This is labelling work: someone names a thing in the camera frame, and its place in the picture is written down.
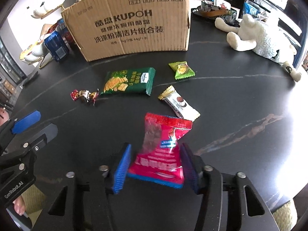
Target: green candy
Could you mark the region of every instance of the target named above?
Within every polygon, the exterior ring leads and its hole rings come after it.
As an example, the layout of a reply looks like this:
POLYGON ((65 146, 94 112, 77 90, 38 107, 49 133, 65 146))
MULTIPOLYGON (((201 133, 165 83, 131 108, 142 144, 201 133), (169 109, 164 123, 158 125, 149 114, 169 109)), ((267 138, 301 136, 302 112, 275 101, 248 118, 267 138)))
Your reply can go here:
POLYGON ((151 95, 154 76, 154 68, 109 71, 104 88, 101 90, 101 95, 119 93, 145 93, 151 95))
POLYGON ((174 78, 176 80, 195 75, 195 72, 187 65, 186 61, 177 61, 169 63, 169 66, 175 71, 174 78))

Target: red snack package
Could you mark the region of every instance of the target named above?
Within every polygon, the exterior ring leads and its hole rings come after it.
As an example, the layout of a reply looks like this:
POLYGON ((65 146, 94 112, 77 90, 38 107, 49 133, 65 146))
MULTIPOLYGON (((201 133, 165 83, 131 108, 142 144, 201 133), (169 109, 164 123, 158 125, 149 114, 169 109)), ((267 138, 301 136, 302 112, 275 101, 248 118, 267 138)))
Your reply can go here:
POLYGON ((141 152, 128 176, 181 188, 184 183, 178 139, 192 128, 192 121, 147 113, 141 152))

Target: plush sheep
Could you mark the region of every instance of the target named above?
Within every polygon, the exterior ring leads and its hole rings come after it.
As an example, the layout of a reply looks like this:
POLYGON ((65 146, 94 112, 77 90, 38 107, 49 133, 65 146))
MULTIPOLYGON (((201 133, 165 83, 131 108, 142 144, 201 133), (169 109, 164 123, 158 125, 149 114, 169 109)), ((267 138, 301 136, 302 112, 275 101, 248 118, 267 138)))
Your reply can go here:
POLYGON ((294 81, 301 79, 301 73, 293 67, 296 49, 278 28, 278 18, 267 22, 257 21, 251 15, 243 15, 240 27, 231 27, 223 19, 216 18, 216 28, 228 32, 227 42, 237 51, 252 49, 256 54, 282 65, 294 81))

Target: human hand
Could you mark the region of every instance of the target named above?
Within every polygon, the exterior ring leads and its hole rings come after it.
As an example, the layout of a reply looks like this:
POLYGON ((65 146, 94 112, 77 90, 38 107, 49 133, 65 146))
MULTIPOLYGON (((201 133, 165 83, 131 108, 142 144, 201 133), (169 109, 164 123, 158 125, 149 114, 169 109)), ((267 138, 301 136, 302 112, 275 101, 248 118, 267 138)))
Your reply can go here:
POLYGON ((23 215, 26 210, 26 204, 23 200, 23 197, 19 196, 18 198, 16 198, 16 200, 13 201, 13 204, 16 213, 18 213, 20 216, 23 215))

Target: blue can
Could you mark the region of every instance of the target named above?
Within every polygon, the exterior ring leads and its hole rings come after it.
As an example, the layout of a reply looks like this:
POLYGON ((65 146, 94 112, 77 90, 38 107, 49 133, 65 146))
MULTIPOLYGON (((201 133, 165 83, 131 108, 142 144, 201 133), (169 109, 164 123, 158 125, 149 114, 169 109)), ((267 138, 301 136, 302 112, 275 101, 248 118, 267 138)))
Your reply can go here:
POLYGON ((59 62, 61 59, 65 58, 70 50, 66 46, 62 39, 62 36, 54 31, 44 40, 45 46, 51 53, 55 61, 59 62))

